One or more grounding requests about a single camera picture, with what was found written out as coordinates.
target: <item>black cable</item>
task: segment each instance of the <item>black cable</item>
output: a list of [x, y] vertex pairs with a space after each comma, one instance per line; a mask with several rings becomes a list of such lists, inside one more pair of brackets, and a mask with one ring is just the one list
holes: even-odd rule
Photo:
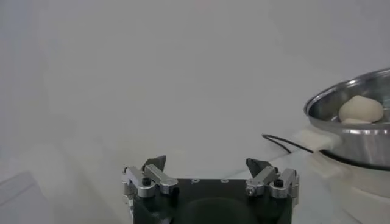
[[265, 139], [267, 139], [268, 141], [271, 141], [271, 142], [273, 142], [273, 143], [275, 143], [275, 144], [277, 144], [277, 145], [279, 145], [282, 149], [284, 149], [286, 152], [288, 152], [289, 154], [291, 154], [291, 151], [290, 151], [290, 149], [287, 149], [287, 147], [285, 147], [284, 145], [282, 145], [281, 143], [279, 143], [279, 142], [277, 142], [277, 141], [275, 141], [275, 140], [273, 140], [272, 138], [271, 138], [271, 136], [270, 135], [265, 135], [265, 134], [262, 134], [262, 137], [263, 138], [265, 138]]
[[291, 154], [291, 151], [289, 149], [287, 149], [287, 147], [285, 147], [284, 145], [282, 145], [281, 143], [275, 141], [274, 139], [278, 140], [278, 141], [281, 141], [281, 142], [284, 142], [284, 143], [287, 143], [287, 144], [290, 144], [290, 145], [293, 145], [297, 148], [300, 148], [306, 152], [310, 152], [310, 153], [313, 153], [313, 151], [311, 149], [308, 149], [304, 146], [301, 146], [301, 145], [298, 145], [292, 141], [289, 141], [287, 139], [284, 139], [284, 138], [281, 138], [281, 137], [278, 137], [278, 136], [274, 136], [274, 135], [268, 135], [268, 134], [262, 134], [262, 137], [267, 139], [268, 141], [271, 141], [277, 145], [279, 145], [281, 148], [283, 148], [284, 150], [286, 150], [286, 152], [288, 152], [289, 154]]

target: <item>pot rim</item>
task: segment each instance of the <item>pot rim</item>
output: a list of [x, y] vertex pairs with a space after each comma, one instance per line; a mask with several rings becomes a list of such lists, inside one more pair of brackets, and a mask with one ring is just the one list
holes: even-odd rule
[[384, 68], [381, 70], [377, 70], [377, 71], [373, 71], [373, 72], [368, 72], [366, 74], [359, 75], [358, 77], [355, 77], [353, 79], [337, 83], [337, 84], [321, 91], [320, 93], [318, 93], [314, 97], [312, 97], [310, 100], [308, 100], [303, 108], [303, 111], [304, 111], [305, 115], [309, 118], [310, 122], [314, 126], [319, 126], [319, 127], [326, 126], [326, 127], [335, 127], [335, 128], [351, 129], [351, 130], [378, 130], [380, 132], [385, 131], [385, 134], [387, 134], [387, 133], [390, 134], [390, 130], [389, 131], [384, 130], [384, 129], [390, 127], [390, 122], [373, 123], [373, 124], [343, 124], [340, 122], [324, 121], [324, 120], [315, 118], [309, 114], [310, 108], [316, 102], [323, 99], [325, 96], [327, 96], [331, 93], [334, 93], [340, 89], [358, 85], [362, 82], [365, 82], [366, 80], [375, 79], [377, 77], [386, 76], [386, 75], [390, 75], [390, 67]]

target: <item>black screw head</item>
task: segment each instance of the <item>black screw head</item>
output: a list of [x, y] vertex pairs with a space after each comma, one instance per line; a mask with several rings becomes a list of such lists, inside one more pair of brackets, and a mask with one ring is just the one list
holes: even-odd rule
[[149, 177], [142, 178], [142, 185], [143, 186], [150, 186], [152, 184], [152, 179]]
[[274, 181], [274, 186], [275, 186], [275, 187], [283, 187], [283, 184], [284, 184], [284, 182], [283, 182], [283, 180], [281, 180], [281, 179], [276, 179], [276, 180]]

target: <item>white plastic base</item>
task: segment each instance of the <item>white plastic base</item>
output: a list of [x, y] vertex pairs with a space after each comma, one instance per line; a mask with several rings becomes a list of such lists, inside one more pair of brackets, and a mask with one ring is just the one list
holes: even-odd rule
[[312, 154], [310, 161], [312, 168], [329, 182], [334, 201], [346, 213], [362, 224], [389, 223], [390, 172], [349, 166], [319, 152]]

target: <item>screw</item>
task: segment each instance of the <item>screw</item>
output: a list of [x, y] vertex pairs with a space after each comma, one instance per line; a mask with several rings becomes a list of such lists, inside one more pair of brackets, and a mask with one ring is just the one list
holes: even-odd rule
[[152, 184], [152, 180], [149, 177], [142, 178], [142, 185], [143, 186], [150, 186]]
[[255, 189], [252, 188], [252, 187], [247, 187], [247, 189], [246, 189], [246, 194], [247, 194], [248, 196], [254, 196], [254, 195], [255, 195]]
[[275, 187], [283, 187], [284, 181], [282, 179], [276, 179], [274, 181], [274, 186]]

